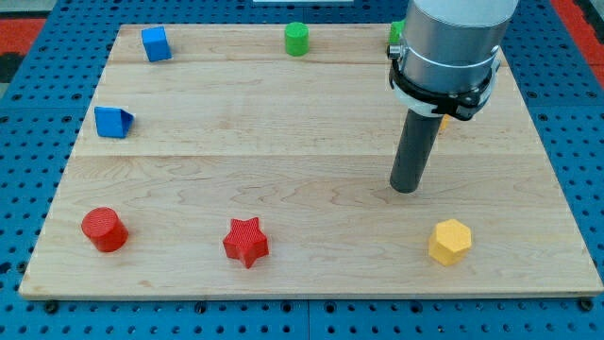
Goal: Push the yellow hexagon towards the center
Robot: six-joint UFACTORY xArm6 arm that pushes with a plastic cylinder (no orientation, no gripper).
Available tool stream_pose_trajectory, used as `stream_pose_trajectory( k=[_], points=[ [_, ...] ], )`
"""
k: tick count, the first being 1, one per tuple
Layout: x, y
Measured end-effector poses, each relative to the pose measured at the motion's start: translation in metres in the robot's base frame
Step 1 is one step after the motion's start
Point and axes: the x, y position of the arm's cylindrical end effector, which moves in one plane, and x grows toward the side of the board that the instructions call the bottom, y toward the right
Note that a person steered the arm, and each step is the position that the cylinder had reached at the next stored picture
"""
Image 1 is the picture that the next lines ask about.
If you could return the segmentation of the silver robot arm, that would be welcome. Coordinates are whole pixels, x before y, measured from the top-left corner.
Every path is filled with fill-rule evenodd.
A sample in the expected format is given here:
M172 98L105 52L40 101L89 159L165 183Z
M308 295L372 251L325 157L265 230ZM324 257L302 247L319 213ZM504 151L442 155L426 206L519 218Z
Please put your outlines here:
M411 0L387 47L389 82L408 109L468 121L488 102L517 0Z

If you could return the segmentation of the green block behind arm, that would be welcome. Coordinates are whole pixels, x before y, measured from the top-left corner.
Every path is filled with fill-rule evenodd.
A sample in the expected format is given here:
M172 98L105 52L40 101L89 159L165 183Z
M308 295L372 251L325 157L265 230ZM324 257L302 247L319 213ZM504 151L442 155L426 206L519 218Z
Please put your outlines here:
M388 44L401 44L402 33L405 28L405 24L405 20L391 22Z

